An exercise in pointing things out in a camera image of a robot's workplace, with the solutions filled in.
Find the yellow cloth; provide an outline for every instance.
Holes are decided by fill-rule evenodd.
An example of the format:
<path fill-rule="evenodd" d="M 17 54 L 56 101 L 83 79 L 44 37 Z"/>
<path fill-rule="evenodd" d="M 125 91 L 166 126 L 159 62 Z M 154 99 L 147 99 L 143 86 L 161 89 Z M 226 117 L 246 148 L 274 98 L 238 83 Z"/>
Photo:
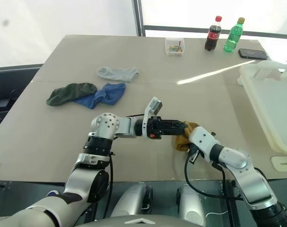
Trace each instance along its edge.
<path fill-rule="evenodd" d="M 184 122 L 188 125 L 186 129 L 184 129 L 184 134 L 175 137 L 175 146 L 177 150 L 187 151 L 190 148 L 191 142 L 188 140 L 191 132 L 198 127 L 199 125 L 194 122 Z"/>

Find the table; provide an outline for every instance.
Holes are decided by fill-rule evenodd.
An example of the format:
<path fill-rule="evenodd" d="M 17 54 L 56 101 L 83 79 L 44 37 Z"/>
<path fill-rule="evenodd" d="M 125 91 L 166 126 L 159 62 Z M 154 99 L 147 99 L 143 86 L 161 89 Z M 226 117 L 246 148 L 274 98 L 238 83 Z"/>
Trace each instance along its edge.
<path fill-rule="evenodd" d="M 287 178 L 287 172 L 277 172 L 270 162 L 277 153 L 271 150 L 244 88 L 236 82 L 239 68 L 177 84 L 181 79 L 248 61 L 237 52 L 222 51 L 224 41 L 219 40 L 216 50 L 207 52 L 204 39 L 185 39 L 184 55 L 167 57 L 164 38 L 66 36 L 0 125 L 0 180 L 65 182 L 82 152 L 94 117 L 104 112 L 141 114 L 153 96 L 163 102 L 159 112 L 163 119 L 197 122 L 216 132 L 222 144 L 250 152 L 254 165 L 268 178 Z M 241 40 L 237 48 L 263 50 L 258 41 L 250 40 Z M 115 106 L 99 104 L 90 110 L 73 102 L 58 107 L 46 105 L 55 88 L 69 83 L 91 82 L 98 88 L 111 83 L 96 76 L 95 71 L 102 66 L 136 66 L 140 71 Z M 173 144 L 171 136 L 115 140 L 114 180 L 184 180 L 186 154 L 176 151 Z M 201 158 L 194 168 L 190 167 L 189 177 L 222 178 Z"/>

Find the robotic arm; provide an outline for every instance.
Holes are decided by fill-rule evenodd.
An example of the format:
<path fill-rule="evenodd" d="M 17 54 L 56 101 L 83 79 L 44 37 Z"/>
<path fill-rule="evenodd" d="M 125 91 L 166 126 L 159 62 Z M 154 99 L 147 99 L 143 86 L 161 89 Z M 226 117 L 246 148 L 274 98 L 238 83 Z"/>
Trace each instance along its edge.
<path fill-rule="evenodd" d="M 106 193 L 109 175 L 104 170 L 110 162 L 115 137 L 160 139 L 161 135 L 182 134 L 186 124 L 177 120 L 156 117 L 162 107 L 154 97 L 145 109 L 144 116 L 118 117 L 103 113 L 93 119 L 92 132 L 74 164 L 60 195 L 49 196 L 0 220 L 0 227 L 72 227 L 77 219 L 94 202 Z"/>
<path fill-rule="evenodd" d="M 104 169 L 109 165 L 115 137 L 160 139 L 162 135 L 180 135 L 184 132 L 187 125 L 183 122 L 162 120 L 156 116 L 161 107 L 161 101 L 154 97 L 143 117 L 118 117 L 113 113 L 97 116 L 91 123 L 92 132 L 88 134 L 83 152 L 79 154 L 68 176 L 64 192 L 43 198 L 13 216 L 0 220 L 0 227 L 74 226 L 87 207 L 98 202 L 106 193 L 109 175 Z M 283 207 L 267 180 L 253 168 L 249 154 L 221 146 L 202 127 L 197 127 L 189 140 L 193 143 L 194 152 L 202 152 L 206 161 L 221 164 L 231 171 L 259 227 L 287 227 Z M 180 223 L 180 226 L 187 225 L 187 222 Z"/>
<path fill-rule="evenodd" d="M 207 162 L 221 164 L 234 175 L 240 193 L 259 227 L 287 227 L 284 208 L 264 176 L 254 169 L 248 153 L 220 145 L 203 127 L 197 127 L 189 136 L 189 141 L 194 144 L 194 152 L 202 152 Z"/>

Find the dark green sock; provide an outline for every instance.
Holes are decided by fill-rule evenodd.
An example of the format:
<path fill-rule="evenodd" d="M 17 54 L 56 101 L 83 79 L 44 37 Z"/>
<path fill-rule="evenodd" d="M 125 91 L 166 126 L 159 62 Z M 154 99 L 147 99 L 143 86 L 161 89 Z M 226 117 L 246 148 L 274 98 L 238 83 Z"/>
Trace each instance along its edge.
<path fill-rule="evenodd" d="M 53 90 L 52 94 L 47 100 L 48 105 L 62 105 L 69 101 L 73 101 L 83 96 L 88 96 L 97 91 L 94 84 L 81 83 L 81 84 L 69 84 L 66 87 L 61 87 Z"/>

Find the plastic storage box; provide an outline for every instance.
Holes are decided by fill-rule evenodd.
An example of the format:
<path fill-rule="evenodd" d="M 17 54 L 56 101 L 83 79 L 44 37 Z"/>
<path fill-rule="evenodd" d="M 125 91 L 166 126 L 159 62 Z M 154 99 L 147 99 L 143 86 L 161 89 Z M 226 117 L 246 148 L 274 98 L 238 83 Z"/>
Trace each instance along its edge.
<path fill-rule="evenodd" d="M 240 80 L 271 148 L 287 154 L 287 65 L 261 61 L 240 68 Z M 287 171 L 287 157 L 272 157 L 278 171 Z"/>
<path fill-rule="evenodd" d="M 184 50 L 183 38 L 165 38 L 165 52 L 167 56 L 182 56 Z"/>

